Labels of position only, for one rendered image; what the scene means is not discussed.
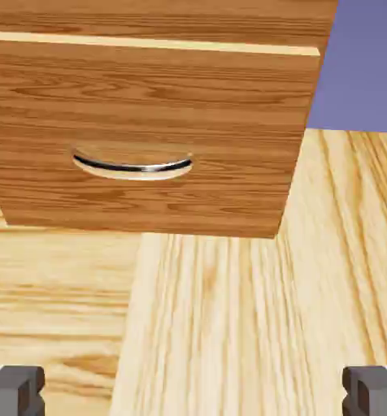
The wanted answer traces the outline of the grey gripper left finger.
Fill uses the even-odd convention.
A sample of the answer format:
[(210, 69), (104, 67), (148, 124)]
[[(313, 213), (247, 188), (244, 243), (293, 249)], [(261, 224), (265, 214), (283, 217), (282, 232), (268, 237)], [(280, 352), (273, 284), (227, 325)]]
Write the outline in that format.
[(0, 366), (0, 416), (46, 416), (41, 366)]

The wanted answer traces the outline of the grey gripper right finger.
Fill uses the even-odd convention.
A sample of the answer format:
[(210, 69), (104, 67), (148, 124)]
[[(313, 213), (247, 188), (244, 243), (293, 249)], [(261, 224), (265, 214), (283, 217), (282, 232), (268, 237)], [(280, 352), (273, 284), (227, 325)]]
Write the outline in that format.
[(342, 416), (387, 416), (387, 366), (346, 366)]

